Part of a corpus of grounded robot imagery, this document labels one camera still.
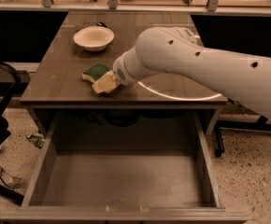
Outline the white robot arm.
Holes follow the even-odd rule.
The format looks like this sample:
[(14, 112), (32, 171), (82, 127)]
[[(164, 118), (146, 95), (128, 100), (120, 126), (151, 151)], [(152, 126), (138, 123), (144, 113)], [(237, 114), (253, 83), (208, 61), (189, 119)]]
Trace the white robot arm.
[(198, 46), (185, 28), (145, 30), (93, 89), (112, 92), (158, 73), (188, 77), (271, 120), (271, 58)]

